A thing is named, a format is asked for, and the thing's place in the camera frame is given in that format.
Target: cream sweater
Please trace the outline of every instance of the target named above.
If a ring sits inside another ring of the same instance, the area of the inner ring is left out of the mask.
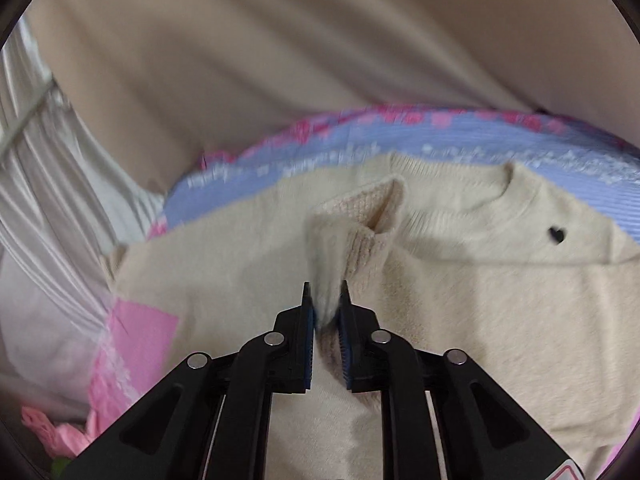
[[[179,317],[169,369],[192,351],[237,351],[299,304],[309,278],[326,325],[346,277],[354,302],[417,348],[467,350],[594,474],[640,404],[639,254],[522,166],[385,155],[283,180],[132,246],[114,288]],[[381,478],[380,418],[321,349],[311,391],[274,398],[268,478]]]

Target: beige sweater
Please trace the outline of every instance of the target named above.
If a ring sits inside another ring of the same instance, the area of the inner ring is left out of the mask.
[[[640,404],[639,253],[610,219],[522,166],[387,155],[283,180],[133,246],[114,288],[179,316],[169,369],[192,351],[237,351],[299,303],[309,277],[326,323],[347,277],[354,301],[418,348],[466,349],[594,471]],[[324,361],[308,394],[274,399],[268,478],[381,478],[379,416]]]

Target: metal screw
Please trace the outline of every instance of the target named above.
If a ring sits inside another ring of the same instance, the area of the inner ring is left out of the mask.
[[[391,341],[391,334],[386,330],[376,330],[375,332],[371,332],[371,340],[374,343],[388,343]]]
[[[209,362],[209,358],[205,354],[193,354],[190,355],[187,359],[187,364],[189,368],[193,368],[197,370],[198,368],[202,368]]]
[[[455,365],[463,365],[466,363],[466,354],[462,350],[454,348],[447,352],[447,359]]]
[[[269,346],[278,346],[284,343],[284,336],[280,332],[269,332],[264,336],[264,342]]]

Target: green object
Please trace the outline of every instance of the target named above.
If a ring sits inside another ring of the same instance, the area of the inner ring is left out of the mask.
[[[66,456],[59,456],[53,459],[51,463],[51,476],[53,480],[58,480],[62,476],[62,472],[70,462],[71,459]]]

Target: beige fabric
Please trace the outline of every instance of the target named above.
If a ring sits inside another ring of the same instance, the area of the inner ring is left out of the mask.
[[[316,209],[385,176],[386,187]],[[549,237],[553,225],[566,230],[561,244]],[[354,234],[371,241],[367,265],[344,250]],[[334,283],[347,277],[354,300],[416,346],[467,348],[581,465],[595,468],[640,404],[640,264],[619,264],[639,255],[610,219],[520,165],[385,155],[282,180],[131,246],[114,291],[179,317],[169,369],[192,351],[236,351],[299,304],[309,278],[319,319],[330,319]],[[372,295],[363,294],[360,284],[372,282]],[[508,367],[507,348],[516,356]],[[379,416],[344,390],[317,351],[314,359],[308,394],[274,398],[268,478],[381,478]]]
[[[142,186],[306,114],[545,107],[640,142],[640,46],[610,0],[35,0],[46,61]]]

